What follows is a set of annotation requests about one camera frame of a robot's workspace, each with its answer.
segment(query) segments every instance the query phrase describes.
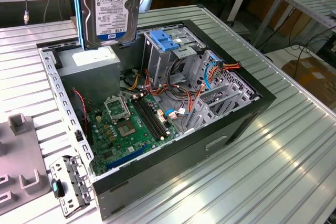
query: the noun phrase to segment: metal workbench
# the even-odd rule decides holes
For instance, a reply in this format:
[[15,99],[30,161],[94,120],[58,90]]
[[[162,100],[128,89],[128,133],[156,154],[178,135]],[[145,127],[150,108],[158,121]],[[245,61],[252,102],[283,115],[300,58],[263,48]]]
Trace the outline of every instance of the metal workbench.
[[[277,99],[233,144],[104,223],[323,223],[336,207],[335,114],[204,8],[153,10],[139,26],[186,18]],[[75,35],[70,21],[0,29],[0,119],[34,117],[47,168],[72,149],[35,44]],[[65,220],[53,193],[0,217],[21,222],[101,223],[94,204]]]
[[312,26],[308,32],[310,37],[306,38],[306,40],[310,39],[315,34],[318,24],[322,24],[326,26],[326,28],[333,28],[334,31],[336,30],[334,29],[336,28],[336,18],[331,16],[331,11],[336,10],[336,0],[275,0],[265,19],[262,21],[257,34],[252,41],[252,45],[257,45],[282,1],[287,2],[289,6],[280,18],[278,24],[275,26],[275,29],[277,29],[286,20],[293,8],[296,8],[316,21],[315,25]]

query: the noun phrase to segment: expansion slot bracket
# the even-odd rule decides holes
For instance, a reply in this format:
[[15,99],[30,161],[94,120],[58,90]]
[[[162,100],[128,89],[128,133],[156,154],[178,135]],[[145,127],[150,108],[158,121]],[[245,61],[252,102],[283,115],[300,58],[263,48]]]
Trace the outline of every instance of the expansion slot bracket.
[[80,156],[64,156],[50,165],[51,186],[65,218],[87,207],[95,198]]

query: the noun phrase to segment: blue cable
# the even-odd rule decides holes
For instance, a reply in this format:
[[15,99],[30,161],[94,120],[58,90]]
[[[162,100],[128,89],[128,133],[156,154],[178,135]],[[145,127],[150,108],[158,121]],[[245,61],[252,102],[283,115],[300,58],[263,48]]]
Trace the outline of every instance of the blue cable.
[[175,110],[167,110],[166,113],[164,113],[165,116],[169,115],[171,112],[174,112]]
[[209,90],[210,90],[211,88],[210,88],[210,84],[208,83],[208,78],[207,78],[207,76],[206,76],[206,72],[207,72],[207,70],[208,70],[208,67],[213,66],[213,65],[217,65],[217,64],[216,64],[216,63],[210,63],[208,66],[205,67],[205,70],[204,70],[204,82],[205,82],[206,87],[207,87]]

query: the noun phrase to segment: wd blue hard drive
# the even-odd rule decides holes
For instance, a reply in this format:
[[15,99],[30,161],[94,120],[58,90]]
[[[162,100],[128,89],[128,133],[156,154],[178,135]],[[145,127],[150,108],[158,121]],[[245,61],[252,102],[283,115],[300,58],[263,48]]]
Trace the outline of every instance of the wd blue hard drive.
[[135,39],[140,0],[75,0],[78,37],[84,49]]

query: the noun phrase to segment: cardboard box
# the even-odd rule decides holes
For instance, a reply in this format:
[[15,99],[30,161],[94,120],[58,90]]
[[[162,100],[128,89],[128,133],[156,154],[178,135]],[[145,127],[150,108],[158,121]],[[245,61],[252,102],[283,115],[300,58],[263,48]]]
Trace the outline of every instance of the cardboard box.
[[[296,64],[297,60],[292,60],[282,70],[293,77]],[[336,107],[336,74],[316,58],[300,59],[295,80],[329,108]]]

